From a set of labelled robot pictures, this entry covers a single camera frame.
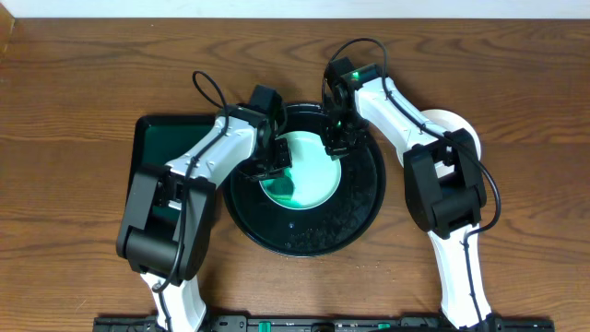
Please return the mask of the green sponge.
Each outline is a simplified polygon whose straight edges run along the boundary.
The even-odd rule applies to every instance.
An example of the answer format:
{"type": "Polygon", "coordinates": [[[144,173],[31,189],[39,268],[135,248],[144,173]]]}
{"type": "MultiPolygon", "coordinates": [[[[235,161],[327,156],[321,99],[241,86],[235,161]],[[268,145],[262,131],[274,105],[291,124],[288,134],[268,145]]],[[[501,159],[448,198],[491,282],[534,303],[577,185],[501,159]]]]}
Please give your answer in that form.
{"type": "Polygon", "coordinates": [[[284,208],[293,208],[295,186],[289,177],[264,180],[261,186],[266,195],[284,208]]]}

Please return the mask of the light green plate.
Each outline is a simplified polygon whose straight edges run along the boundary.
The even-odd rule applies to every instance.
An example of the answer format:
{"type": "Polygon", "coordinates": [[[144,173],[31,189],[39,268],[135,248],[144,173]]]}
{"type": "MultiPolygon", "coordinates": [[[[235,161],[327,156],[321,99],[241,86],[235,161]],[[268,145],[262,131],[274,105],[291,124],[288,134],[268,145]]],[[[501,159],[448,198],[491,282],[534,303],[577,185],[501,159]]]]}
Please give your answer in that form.
{"type": "Polygon", "coordinates": [[[316,208],[325,203],[337,190],[342,175],[339,160],[332,160],[325,152],[319,135],[307,131],[292,131],[286,138],[292,166],[281,177],[289,177],[295,186],[292,210],[316,208]]]}

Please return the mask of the white plate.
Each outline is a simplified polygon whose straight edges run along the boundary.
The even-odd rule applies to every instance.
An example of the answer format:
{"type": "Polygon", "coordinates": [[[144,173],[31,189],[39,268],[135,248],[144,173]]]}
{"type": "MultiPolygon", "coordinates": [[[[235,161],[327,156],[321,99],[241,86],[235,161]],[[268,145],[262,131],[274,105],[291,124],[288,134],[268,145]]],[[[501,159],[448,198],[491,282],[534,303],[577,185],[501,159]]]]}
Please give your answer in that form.
{"type": "MultiPolygon", "coordinates": [[[[463,117],[456,113],[452,113],[450,111],[442,109],[429,109],[421,111],[420,113],[427,117],[429,120],[433,121],[435,124],[442,126],[448,131],[454,132],[458,129],[464,128],[473,137],[476,145],[478,159],[481,159],[481,144],[479,141],[478,134],[475,131],[474,127],[467,120],[465,120],[463,117]]],[[[403,153],[401,152],[401,150],[396,149],[396,154],[401,166],[404,167],[403,153]]],[[[437,176],[439,178],[442,178],[445,175],[452,173],[454,171],[454,166],[444,166],[444,164],[441,161],[439,161],[435,164],[435,170],[437,176]]]]}

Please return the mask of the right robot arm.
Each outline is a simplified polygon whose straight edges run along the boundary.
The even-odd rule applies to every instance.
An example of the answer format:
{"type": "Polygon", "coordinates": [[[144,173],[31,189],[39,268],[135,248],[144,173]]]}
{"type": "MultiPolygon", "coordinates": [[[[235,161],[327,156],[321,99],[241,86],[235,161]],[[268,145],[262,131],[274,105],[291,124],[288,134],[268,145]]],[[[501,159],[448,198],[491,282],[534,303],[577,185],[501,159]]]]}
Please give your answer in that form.
{"type": "Polygon", "coordinates": [[[474,129],[446,112],[420,112],[376,64],[332,60],[324,72],[321,134],[326,153],[340,159],[365,144],[374,125],[394,146],[404,172],[408,212],[434,248],[442,313],[455,328],[481,329],[491,312],[478,262],[481,209],[487,203],[474,129]]]}

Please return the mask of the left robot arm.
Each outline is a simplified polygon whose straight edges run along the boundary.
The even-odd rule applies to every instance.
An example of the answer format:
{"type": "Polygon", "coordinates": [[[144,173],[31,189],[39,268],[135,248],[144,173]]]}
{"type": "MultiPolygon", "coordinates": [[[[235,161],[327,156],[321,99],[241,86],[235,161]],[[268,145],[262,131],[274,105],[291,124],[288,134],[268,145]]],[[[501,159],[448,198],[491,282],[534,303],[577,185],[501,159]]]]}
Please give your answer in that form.
{"type": "Polygon", "coordinates": [[[219,186],[240,165],[255,179],[290,166],[277,136],[281,105],[250,102],[220,108],[213,127],[183,155],[134,173],[116,240],[116,253],[150,287],[162,331],[196,331],[207,307],[197,272],[207,254],[219,186]]]}

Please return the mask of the round black tray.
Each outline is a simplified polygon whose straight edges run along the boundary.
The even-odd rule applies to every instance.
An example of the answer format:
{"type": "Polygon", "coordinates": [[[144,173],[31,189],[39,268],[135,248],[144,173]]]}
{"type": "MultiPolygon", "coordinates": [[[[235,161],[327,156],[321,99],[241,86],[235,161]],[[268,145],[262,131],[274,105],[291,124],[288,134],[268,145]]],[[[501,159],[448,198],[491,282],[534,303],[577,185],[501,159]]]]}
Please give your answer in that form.
{"type": "MultiPolygon", "coordinates": [[[[326,119],[315,103],[286,107],[284,134],[307,131],[320,136],[326,119]]],[[[259,181],[234,171],[225,181],[226,207],[236,225],[253,241],[282,255],[318,256],[338,251],[358,239],[372,224],[384,201],[386,176],[382,153],[374,140],[339,159],[336,192],[322,205],[292,210],[274,203],[259,181]]]]}

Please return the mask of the rectangular black tray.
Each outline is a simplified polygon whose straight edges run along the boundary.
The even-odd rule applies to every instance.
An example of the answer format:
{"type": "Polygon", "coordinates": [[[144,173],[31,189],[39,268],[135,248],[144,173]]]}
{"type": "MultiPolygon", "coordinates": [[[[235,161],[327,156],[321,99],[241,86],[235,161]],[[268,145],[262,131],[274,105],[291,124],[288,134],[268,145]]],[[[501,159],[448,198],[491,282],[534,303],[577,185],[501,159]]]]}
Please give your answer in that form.
{"type": "MultiPolygon", "coordinates": [[[[202,139],[215,123],[212,115],[146,115],[136,122],[134,144],[129,173],[132,184],[137,172],[145,168],[160,170],[170,161],[181,157],[202,139]]],[[[129,226],[136,230],[172,230],[175,228],[180,210],[170,207],[170,202],[179,203],[183,187],[174,182],[172,175],[157,174],[153,201],[130,209],[138,221],[129,226]]]]}

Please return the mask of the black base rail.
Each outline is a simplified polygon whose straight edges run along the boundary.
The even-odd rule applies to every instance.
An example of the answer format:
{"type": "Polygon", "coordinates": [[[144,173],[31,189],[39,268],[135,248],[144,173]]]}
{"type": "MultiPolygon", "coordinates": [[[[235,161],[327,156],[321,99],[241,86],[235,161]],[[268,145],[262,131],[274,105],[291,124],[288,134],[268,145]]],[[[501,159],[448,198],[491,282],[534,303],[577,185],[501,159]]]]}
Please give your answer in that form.
{"type": "MultiPolygon", "coordinates": [[[[505,318],[489,315],[476,331],[486,332],[555,332],[549,319],[505,318]]],[[[410,315],[396,318],[299,318],[299,317],[248,317],[245,315],[210,315],[198,332],[395,332],[455,331],[456,328],[437,314],[410,315]]]]}

